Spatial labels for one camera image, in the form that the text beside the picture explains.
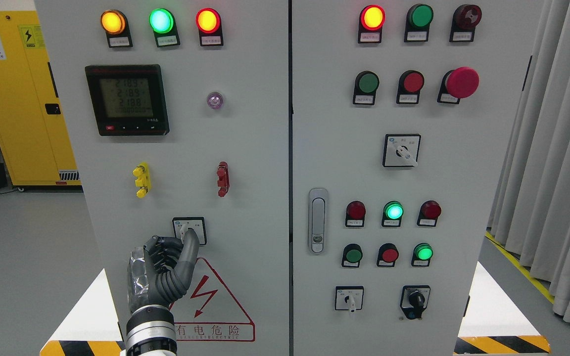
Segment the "yellow safety cabinet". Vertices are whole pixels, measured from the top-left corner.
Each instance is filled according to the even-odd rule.
[[[35,11],[0,11],[0,146],[14,185],[80,185]]]

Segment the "yellow terminal connector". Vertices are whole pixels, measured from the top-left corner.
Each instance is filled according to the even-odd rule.
[[[151,190],[151,176],[149,175],[149,165],[146,162],[138,164],[133,169],[133,175],[136,176],[136,187],[139,187],[136,196],[140,199],[144,198]]]

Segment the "yellow indicator light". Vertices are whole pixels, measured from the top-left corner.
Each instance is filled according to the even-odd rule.
[[[121,34],[126,27],[125,16],[118,10],[107,10],[100,16],[102,28],[111,35]]]
[[[213,32],[217,31],[221,23],[219,13],[210,8],[199,10],[195,20],[197,22],[197,27],[199,30],[207,34],[212,34]]]
[[[384,25],[384,9],[378,5],[369,5],[362,11],[362,26],[369,31],[380,29]]]

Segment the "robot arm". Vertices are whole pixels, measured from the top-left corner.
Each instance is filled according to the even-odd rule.
[[[177,352],[169,306],[188,291],[199,251],[195,231],[188,228],[183,235],[183,241],[154,236],[131,251],[127,273],[132,315],[127,322],[127,356]]]

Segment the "electrical control cabinet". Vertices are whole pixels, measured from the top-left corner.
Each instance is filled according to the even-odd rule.
[[[294,355],[453,353],[543,6],[374,4],[366,20],[363,0],[292,2]],[[369,20],[376,40],[361,43]],[[473,42],[451,43],[453,21]],[[367,72],[374,104],[354,100]]]
[[[36,7],[122,332],[131,250],[191,223],[205,245],[190,290],[171,308],[181,354],[288,355],[287,1]],[[211,16],[200,20],[205,8]],[[102,67],[91,73],[104,75],[92,97],[86,68],[108,65],[159,68],[163,86]],[[147,120],[163,117],[160,94],[167,126],[151,129],[158,122]]]

